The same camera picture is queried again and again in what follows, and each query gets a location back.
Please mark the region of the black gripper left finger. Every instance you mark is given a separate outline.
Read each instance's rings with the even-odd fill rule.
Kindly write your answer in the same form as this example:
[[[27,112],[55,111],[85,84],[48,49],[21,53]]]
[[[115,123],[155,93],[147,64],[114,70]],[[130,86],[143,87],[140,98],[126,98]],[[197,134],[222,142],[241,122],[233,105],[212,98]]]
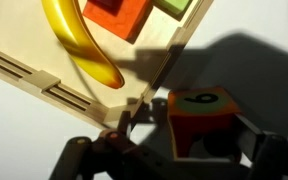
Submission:
[[[106,172],[113,180],[174,180],[174,166],[128,138],[131,115],[124,111],[117,129],[103,130],[95,141],[85,136],[67,141],[49,180],[93,180]]]

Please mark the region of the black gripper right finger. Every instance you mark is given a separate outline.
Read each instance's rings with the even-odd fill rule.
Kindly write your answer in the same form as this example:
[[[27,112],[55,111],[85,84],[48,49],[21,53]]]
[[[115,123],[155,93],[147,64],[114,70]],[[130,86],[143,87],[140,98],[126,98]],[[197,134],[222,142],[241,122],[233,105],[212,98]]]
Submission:
[[[247,180],[282,180],[288,176],[288,141],[276,133],[265,133],[240,114],[234,115],[238,148],[252,162]]]

